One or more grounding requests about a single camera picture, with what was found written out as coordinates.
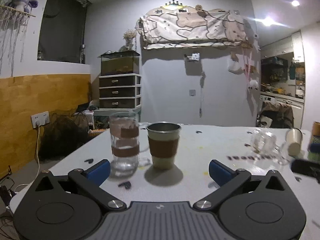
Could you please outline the glass fish tank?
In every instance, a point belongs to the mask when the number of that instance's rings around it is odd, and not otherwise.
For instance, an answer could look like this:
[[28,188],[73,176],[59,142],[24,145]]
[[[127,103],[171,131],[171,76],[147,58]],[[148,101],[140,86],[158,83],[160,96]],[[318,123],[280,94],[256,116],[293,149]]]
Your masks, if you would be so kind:
[[134,50],[101,54],[100,75],[139,74],[139,57]]

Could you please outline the black object on table right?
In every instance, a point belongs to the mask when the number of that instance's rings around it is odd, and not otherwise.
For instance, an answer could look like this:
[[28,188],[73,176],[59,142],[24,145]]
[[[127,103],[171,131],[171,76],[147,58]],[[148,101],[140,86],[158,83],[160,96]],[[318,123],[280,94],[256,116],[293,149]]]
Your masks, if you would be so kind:
[[291,163],[291,171],[293,173],[319,179],[320,164],[305,159],[295,159]]

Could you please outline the white wall power socket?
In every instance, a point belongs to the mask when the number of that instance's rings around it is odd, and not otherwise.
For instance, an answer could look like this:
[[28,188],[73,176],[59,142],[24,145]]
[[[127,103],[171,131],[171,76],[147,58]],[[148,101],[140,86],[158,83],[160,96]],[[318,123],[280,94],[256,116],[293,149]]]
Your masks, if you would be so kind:
[[33,129],[36,129],[39,126],[44,126],[50,123],[49,112],[45,111],[42,113],[34,114],[31,116],[31,123]]

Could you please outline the tall glass with brown bands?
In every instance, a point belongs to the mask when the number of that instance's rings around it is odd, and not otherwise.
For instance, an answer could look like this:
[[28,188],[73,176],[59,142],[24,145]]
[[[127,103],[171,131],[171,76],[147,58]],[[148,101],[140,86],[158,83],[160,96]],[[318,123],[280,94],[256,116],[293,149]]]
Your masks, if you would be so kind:
[[132,176],[139,164],[139,122],[133,111],[114,113],[109,117],[111,135],[111,173],[113,177]]

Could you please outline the dried flower vase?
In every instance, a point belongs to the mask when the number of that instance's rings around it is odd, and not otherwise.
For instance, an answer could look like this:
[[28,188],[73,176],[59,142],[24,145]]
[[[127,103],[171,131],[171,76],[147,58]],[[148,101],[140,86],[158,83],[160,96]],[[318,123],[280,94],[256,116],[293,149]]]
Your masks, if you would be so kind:
[[125,48],[127,50],[132,50],[133,41],[136,38],[137,32],[135,29],[127,29],[127,31],[123,34],[123,39],[125,40]]

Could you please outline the cream cup lying on side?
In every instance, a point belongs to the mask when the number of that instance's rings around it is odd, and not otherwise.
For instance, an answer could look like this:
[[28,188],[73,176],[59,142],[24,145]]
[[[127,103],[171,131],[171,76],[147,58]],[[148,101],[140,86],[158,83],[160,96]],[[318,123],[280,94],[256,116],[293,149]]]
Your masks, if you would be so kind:
[[286,133],[287,152],[289,156],[297,157],[301,151],[303,133],[300,129],[292,128]]

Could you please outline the dark drawer cabinet white frame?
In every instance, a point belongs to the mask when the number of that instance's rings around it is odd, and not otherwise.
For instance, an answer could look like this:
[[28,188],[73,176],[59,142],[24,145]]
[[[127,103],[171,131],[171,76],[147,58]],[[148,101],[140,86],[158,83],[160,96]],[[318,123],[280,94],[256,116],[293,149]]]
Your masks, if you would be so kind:
[[141,76],[117,74],[99,77],[99,107],[134,109],[141,106]]

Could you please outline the clear glass mug lying down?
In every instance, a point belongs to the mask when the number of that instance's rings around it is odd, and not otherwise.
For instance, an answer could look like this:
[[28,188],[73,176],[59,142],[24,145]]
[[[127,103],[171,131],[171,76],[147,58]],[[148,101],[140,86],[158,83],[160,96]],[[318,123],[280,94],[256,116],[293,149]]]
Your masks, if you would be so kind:
[[277,137],[266,129],[256,128],[251,136],[251,149],[254,153],[262,155],[275,154],[279,165],[286,165],[289,161],[282,155],[286,142],[277,145]]

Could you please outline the patterned cloth on wall shelf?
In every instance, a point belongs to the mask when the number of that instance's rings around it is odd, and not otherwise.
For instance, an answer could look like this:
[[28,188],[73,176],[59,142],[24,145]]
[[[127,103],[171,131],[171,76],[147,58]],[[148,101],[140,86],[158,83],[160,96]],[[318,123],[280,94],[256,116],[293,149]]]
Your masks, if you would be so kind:
[[140,17],[136,29],[143,48],[252,48],[244,19],[229,10],[204,10],[200,5],[181,9],[155,8]]

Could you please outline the cream cup with brown sleeve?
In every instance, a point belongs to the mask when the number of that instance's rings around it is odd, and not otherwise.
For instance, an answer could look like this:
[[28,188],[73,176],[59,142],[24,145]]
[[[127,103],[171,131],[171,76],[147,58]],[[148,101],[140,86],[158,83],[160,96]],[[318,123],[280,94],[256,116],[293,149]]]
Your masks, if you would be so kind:
[[146,127],[154,168],[173,168],[180,139],[181,126],[171,122],[155,122]]

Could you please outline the purple plush toy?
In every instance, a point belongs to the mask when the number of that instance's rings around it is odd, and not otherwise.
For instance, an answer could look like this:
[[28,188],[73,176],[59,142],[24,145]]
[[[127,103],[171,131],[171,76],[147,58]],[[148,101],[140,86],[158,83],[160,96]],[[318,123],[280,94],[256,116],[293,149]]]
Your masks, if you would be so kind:
[[7,6],[29,14],[30,9],[36,8],[38,4],[37,0],[11,0]]

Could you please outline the white macrame wall hanging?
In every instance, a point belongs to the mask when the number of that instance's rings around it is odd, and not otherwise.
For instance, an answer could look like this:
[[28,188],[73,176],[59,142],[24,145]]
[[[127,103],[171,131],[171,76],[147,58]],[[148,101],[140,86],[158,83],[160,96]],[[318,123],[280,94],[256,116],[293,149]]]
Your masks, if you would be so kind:
[[34,8],[28,14],[8,7],[10,1],[1,0],[1,69],[8,65],[10,76],[13,76],[17,42],[19,38],[25,39],[29,20],[34,17]]

